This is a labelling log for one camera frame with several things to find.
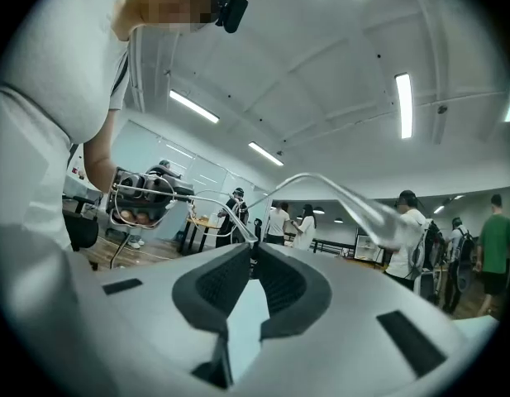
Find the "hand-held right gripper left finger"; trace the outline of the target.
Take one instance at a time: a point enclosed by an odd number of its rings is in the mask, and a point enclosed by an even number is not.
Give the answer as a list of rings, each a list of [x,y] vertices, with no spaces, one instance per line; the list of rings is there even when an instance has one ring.
[[[236,382],[227,319],[250,279],[250,251],[248,244],[230,245],[97,278],[135,337],[175,370],[228,389]]]

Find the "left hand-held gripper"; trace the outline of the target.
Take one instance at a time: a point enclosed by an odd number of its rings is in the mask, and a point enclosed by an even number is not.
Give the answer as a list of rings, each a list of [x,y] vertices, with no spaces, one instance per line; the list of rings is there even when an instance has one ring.
[[[119,217],[122,210],[147,213],[161,222],[169,211],[173,194],[192,196],[193,185],[163,165],[152,166],[144,174],[117,169],[108,193],[107,214],[115,223],[128,227],[139,226],[124,223]]]

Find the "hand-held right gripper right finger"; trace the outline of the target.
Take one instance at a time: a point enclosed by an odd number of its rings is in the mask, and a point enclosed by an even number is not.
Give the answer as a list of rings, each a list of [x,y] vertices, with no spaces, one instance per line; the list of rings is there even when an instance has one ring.
[[[473,353],[437,307],[349,261],[259,246],[255,397],[446,397]]]

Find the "thin wire-frame eyeglasses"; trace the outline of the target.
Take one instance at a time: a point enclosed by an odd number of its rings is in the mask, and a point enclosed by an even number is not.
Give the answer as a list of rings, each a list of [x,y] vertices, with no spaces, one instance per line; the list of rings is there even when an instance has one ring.
[[[329,189],[333,194],[333,197],[348,212],[351,218],[369,234],[374,243],[386,247],[395,247],[401,243],[402,233],[408,230],[408,225],[393,209],[388,208],[381,203],[377,203],[372,199],[366,198],[347,187],[340,186],[320,174],[300,173],[289,177],[280,183],[275,190],[269,192],[268,196],[256,200],[254,204],[264,202],[269,197],[278,194],[290,185],[304,180],[313,180]],[[237,214],[241,212],[240,209],[228,208],[225,203],[212,198],[205,198],[200,192],[194,192],[194,195],[192,196],[173,194],[169,210],[173,207],[174,203],[178,201],[186,203],[190,203],[192,201],[209,201],[220,205],[234,222],[235,226],[233,229],[237,230],[246,242],[250,244],[256,243],[257,238],[255,234],[250,232],[237,216]]]

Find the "person's left forearm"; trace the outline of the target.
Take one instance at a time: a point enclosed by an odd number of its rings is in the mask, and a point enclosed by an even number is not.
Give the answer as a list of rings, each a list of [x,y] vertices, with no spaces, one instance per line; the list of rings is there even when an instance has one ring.
[[[83,144],[83,162],[89,182],[103,193],[112,187],[117,167],[111,159],[112,132],[118,110],[109,110],[95,137]]]

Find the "person's left hand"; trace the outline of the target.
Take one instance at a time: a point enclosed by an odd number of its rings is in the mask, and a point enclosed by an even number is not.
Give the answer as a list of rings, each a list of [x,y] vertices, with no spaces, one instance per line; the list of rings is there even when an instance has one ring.
[[[134,214],[130,210],[122,210],[119,213],[120,219],[127,224],[135,224],[140,227],[155,227],[160,220],[151,219],[147,213]]]

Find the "white display cabinet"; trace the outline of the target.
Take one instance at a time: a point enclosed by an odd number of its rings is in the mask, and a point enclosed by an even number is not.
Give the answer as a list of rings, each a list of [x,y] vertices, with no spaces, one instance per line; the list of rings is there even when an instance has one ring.
[[[354,258],[360,261],[382,264],[383,257],[384,251],[372,241],[364,230],[359,228],[355,237]]]

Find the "wooden desk dark legs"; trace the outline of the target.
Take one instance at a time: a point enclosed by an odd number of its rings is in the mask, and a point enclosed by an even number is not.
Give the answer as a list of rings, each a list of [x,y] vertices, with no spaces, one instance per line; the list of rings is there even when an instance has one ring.
[[[211,230],[218,231],[219,226],[209,222],[207,219],[191,219],[188,217],[183,231],[179,233],[178,253],[182,256],[193,253],[193,244],[198,231],[202,230],[202,237],[199,242],[197,253],[203,252],[207,238]]]

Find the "grey oval backpack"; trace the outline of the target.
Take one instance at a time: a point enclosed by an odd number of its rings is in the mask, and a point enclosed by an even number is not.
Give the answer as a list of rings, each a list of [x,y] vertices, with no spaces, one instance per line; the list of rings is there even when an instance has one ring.
[[[424,230],[411,259],[410,280],[415,280],[424,270],[431,270],[431,253],[439,228],[431,218],[424,222]]]

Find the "black office chair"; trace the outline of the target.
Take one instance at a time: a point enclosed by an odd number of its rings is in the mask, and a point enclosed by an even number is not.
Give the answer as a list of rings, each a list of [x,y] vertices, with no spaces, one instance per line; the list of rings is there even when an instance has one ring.
[[[65,203],[71,201],[76,202],[73,212],[65,207]],[[98,239],[98,216],[94,215],[92,219],[86,218],[82,214],[82,210],[85,204],[95,207],[95,202],[88,198],[66,195],[62,196],[62,202],[64,222],[73,251],[78,252],[81,249],[92,247]]]

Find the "person's grey shirt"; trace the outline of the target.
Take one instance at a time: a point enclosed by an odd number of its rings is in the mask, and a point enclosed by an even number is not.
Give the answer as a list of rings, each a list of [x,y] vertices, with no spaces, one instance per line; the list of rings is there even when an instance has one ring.
[[[122,107],[128,85],[116,1],[39,0],[0,63],[0,223],[61,247],[70,149]]]

